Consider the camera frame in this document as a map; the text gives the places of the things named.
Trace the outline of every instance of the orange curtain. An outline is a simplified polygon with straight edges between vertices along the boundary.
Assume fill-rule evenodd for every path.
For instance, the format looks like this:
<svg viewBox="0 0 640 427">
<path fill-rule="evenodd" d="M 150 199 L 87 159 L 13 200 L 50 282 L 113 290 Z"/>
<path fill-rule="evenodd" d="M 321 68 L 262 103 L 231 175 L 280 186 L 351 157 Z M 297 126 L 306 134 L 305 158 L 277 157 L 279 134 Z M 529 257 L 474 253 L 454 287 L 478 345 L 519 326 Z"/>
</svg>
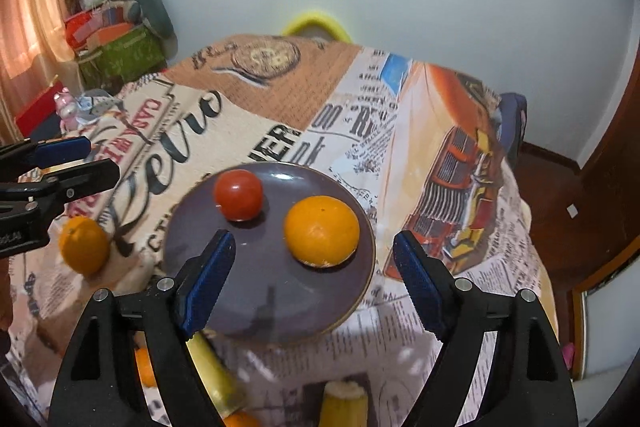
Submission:
<svg viewBox="0 0 640 427">
<path fill-rule="evenodd" d="M 14 118 L 58 75 L 81 90 L 65 41 L 65 0 L 0 0 L 0 140 L 21 139 Z"/>
</svg>

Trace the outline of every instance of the orange fruit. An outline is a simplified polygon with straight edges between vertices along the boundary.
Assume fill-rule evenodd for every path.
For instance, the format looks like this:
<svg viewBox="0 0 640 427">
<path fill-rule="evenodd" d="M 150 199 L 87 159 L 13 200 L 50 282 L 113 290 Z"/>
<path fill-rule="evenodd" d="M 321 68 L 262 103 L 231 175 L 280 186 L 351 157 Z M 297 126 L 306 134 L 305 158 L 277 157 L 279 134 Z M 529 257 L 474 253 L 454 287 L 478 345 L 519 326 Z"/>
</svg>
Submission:
<svg viewBox="0 0 640 427">
<path fill-rule="evenodd" d="M 136 365 L 138 366 L 138 374 L 140 375 L 142 384 L 146 387 L 157 387 L 154 370 L 153 367 L 151 367 L 149 351 L 146 347 L 141 347 L 136 350 Z"/>
<path fill-rule="evenodd" d="M 284 219 L 284 239 L 300 263 L 329 268 L 356 250 L 360 225 L 355 212 L 330 196 L 311 196 L 294 204 Z"/>
<path fill-rule="evenodd" d="M 249 413 L 238 411 L 224 419 L 225 427 L 262 427 L 262 424 Z"/>
<path fill-rule="evenodd" d="M 85 277 L 96 273 L 109 257 L 109 237 L 89 217 L 69 219 L 62 227 L 58 246 L 69 268 Z"/>
</svg>

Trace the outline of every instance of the purple plate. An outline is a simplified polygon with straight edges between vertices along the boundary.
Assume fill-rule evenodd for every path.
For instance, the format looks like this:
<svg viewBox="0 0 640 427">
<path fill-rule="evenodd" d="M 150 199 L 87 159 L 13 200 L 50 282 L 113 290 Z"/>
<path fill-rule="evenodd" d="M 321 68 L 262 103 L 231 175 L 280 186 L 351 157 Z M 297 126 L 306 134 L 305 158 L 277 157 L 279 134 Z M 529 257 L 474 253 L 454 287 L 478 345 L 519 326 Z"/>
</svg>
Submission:
<svg viewBox="0 0 640 427">
<path fill-rule="evenodd" d="M 373 275 L 375 241 L 362 207 L 340 184 L 306 167 L 258 162 L 233 168 L 260 178 L 262 213 L 249 223 L 227 221 L 212 195 L 218 175 L 207 178 L 183 198 L 169 222 L 165 271 L 174 277 L 187 259 L 202 253 L 217 229 L 227 229 L 236 238 L 236 261 L 207 328 L 240 341 L 270 345 L 309 340 L 334 329 L 362 300 Z M 360 223 L 355 254 L 328 270 L 296 261 L 282 231 L 293 204 L 319 195 L 344 201 Z"/>
</svg>

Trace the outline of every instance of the silver screw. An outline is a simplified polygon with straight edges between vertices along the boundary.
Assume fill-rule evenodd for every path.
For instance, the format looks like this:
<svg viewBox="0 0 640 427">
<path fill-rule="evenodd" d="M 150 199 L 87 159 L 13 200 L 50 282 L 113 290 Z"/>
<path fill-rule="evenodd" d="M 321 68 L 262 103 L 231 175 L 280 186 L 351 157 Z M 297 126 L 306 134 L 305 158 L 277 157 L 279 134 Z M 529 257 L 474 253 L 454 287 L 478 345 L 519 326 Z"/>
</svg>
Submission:
<svg viewBox="0 0 640 427">
<path fill-rule="evenodd" d="M 109 290 L 107 288 L 100 288 L 94 293 L 94 301 L 104 301 L 109 296 Z"/>
<path fill-rule="evenodd" d="M 468 292 L 473 287 L 474 286 L 471 284 L 471 281 L 469 279 L 465 279 L 464 277 L 456 279 L 456 288 L 458 288 L 460 291 Z"/>
<path fill-rule="evenodd" d="M 156 285 L 161 292 L 166 292 L 174 287 L 174 280 L 171 277 L 165 277 L 158 281 Z"/>
<path fill-rule="evenodd" d="M 520 297 L 525 299 L 527 302 L 533 302 L 536 300 L 536 294 L 528 288 L 524 288 L 524 290 L 520 292 Z"/>
</svg>

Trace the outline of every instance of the wooden floor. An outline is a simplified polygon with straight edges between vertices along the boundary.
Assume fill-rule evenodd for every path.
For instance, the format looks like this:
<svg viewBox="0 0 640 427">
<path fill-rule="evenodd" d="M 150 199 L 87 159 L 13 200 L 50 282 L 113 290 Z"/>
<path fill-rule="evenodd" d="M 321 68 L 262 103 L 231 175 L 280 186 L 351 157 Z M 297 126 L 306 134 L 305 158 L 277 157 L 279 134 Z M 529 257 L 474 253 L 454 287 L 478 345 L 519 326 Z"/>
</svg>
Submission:
<svg viewBox="0 0 640 427">
<path fill-rule="evenodd" d="M 522 153 L 515 174 L 531 206 L 531 240 L 554 287 L 562 345 L 574 338 L 569 290 L 633 238 L 625 233 L 620 195 L 606 179 L 585 188 L 570 168 L 530 153 Z M 572 203 L 574 219 L 567 212 Z"/>
</svg>

